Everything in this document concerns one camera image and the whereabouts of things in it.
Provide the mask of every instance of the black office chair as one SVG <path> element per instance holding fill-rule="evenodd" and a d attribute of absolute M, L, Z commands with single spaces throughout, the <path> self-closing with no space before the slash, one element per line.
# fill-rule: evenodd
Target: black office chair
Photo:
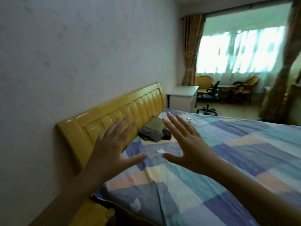
<path fill-rule="evenodd" d="M 214 85 L 213 88 L 207 89 L 207 92 L 201 93 L 201 95 L 198 96 L 198 98 L 201 97 L 202 99 L 221 101 L 220 96 L 219 96 L 219 89 L 218 89 L 219 82 L 220 81 L 217 81 L 217 83 Z M 209 105 L 207 105 L 206 108 L 203 107 L 202 109 L 198 109 L 197 113 L 199 113 L 200 111 L 204 111 L 203 114 L 205 114 L 205 115 L 211 115 L 209 113 L 213 113 L 215 116 L 217 116 L 216 110 L 213 108 L 209 108 Z"/>

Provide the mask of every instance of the bed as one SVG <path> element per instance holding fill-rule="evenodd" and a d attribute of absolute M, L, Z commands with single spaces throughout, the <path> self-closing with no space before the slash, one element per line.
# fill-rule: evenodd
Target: bed
<path fill-rule="evenodd" d="M 117 117 L 130 114 L 137 128 L 153 115 L 180 114 L 189 120 L 223 160 L 301 209 L 301 128 L 298 126 L 205 116 L 165 109 L 159 83 L 115 98 L 58 124 L 81 168 L 97 135 Z M 250 213 L 214 180 L 162 158 L 180 156 L 177 141 L 141 140 L 137 129 L 123 155 L 146 152 L 148 159 L 105 183 L 95 198 L 112 202 L 154 225 L 258 225 Z"/>

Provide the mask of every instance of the white desk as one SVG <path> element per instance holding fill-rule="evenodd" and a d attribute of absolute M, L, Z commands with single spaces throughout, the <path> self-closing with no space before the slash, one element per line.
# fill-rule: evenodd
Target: white desk
<path fill-rule="evenodd" d="M 195 113 L 198 86 L 176 86 L 166 92 L 168 106 L 174 110 Z"/>

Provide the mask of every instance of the bed frame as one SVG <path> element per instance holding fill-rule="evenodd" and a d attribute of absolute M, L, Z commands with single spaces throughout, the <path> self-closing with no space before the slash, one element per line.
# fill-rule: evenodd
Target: bed frame
<path fill-rule="evenodd" d="M 70 145 L 82 170 L 92 153 L 98 135 L 117 118 L 123 119 L 129 114 L 128 125 L 134 119 L 137 120 L 136 128 L 124 145 L 125 149 L 138 136 L 137 130 L 145 125 L 152 116 L 158 116 L 166 108 L 165 102 L 160 83 L 155 83 L 114 98 L 62 121 L 57 126 Z M 99 204 L 87 201 L 81 206 L 70 225 L 107 225 L 108 223 L 114 225 L 114 222 L 112 209 L 100 208 Z"/>

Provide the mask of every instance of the curtain rod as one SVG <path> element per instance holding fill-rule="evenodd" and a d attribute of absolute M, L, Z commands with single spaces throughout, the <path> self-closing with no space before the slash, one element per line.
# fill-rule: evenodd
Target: curtain rod
<path fill-rule="evenodd" d="M 227 8 L 227 9 L 222 9 L 222 10 L 217 10 L 217 11 L 213 11 L 213 12 L 208 12 L 208 13 L 204 13 L 205 16 L 208 15 L 214 15 L 214 16 L 218 16 L 218 15 L 224 15 L 226 14 L 226 12 L 230 12 L 230 11 L 238 11 L 240 9 L 246 8 L 242 11 L 246 11 L 246 10 L 250 10 L 250 9 L 257 9 L 257 8 L 261 8 L 261 7 L 267 7 L 267 6 L 272 6 L 272 5 L 279 5 L 279 4 L 284 4 L 284 3 L 288 3 L 288 2 L 292 2 L 293 0 L 266 0 L 266 1 L 259 1 L 259 2 L 255 2 L 255 3 L 251 3 L 251 4 L 246 4 L 246 5 L 240 5 L 240 6 L 236 6 L 236 7 L 231 7 L 231 8 Z"/>

